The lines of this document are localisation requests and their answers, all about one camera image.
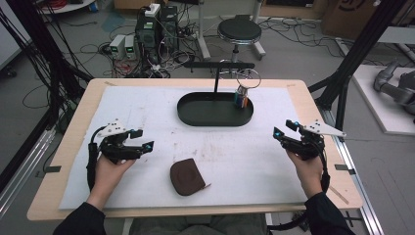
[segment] white tabletop sheet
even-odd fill
[[[219,88],[233,92],[235,88]],[[127,128],[144,130],[143,137],[125,145],[155,141],[124,175],[106,208],[208,207],[302,203],[306,200],[295,168],[272,137],[277,126],[287,135],[299,134],[285,126],[298,120],[285,88],[250,90],[254,114],[240,127],[195,127],[177,115],[177,102],[185,94],[211,91],[189,87],[108,87],[85,133],[74,160],[60,209],[75,209],[89,194],[86,180],[87,146],[92,133],[116,118]],[[99,144],[102,138],[96,137]],[[188,197],[178,195],[170,181],[170,167],[193,158],[206,184]]]

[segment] black metal stand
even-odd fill
[[[383,0],[339,68],[331,76],[308,87],[312,93],[326,86],[321,96],[315,100],[316,105],[323,110],[331,110],[333,102],[339,96],[335,126],[337,129],[343,130],[348,83],[405,2],[406,0]]]
[[[183,64],[185,68],[190,68],[191,72],[193,72],[193,68],[208,68],[208,69],[216,69],[216,78],[214,81],[214,93],[217,93],[217,86],[219,84],[219,73],[222,69],[238,69],[238,70],[245,70],[245,69],[253,69],[255,64],[253,63],[233,63],[233,62],[186,62]]]

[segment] table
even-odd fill
[[[107,86],[189,86],[213,87],[214,79],[109,79],[96,78],[92,80],[79,103],[66,135],[59,147],[51,165],[61,165],[58,173],[47,173],[27,213],[30,220],[64,219],[70,211],[58,210],[63,197],[66,182],[74,157],[76,156],[94,116],[101,96]],[[220,86],[237,87],[236,80],[220,80]],[[300,80],[266,79],[262,87],[287,88],[295,104],[301,123],[310,123],[322,119],[307,87]],[[357,209],[362,205],[360,196],[352,182],[348,171],[335,170],[334,165],[343,165],[337,147],[330,137],[326,138],[326,153],[329,156],[328,168],[332,176],[328,197],[339,209]],[[157,209],[126,209],[105,211],[107,217],[137,217],[137,216],[166,216],[166,215],[197,215],[225,214],[244,212],[291,212],[304,210],[303,205],[243,205],[232,207],[202,207],[202,208],[157,208]]]

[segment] brown wallet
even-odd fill
[[[170,169],[170,178],[174,189],[181,196],[192,195],[206,186],[193,159],[173,164]]]

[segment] cardboard box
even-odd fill
[[[321,30],[326,35],[356,39],[376,9],[372,0],[329,1]]]
[[[317,20],[321,19],[326,11],[327,1],[328,0],[314,0],[311,8],[268,5],[266,4],[266,1],[264,1],[260,9],[260,15],[262,17]]]

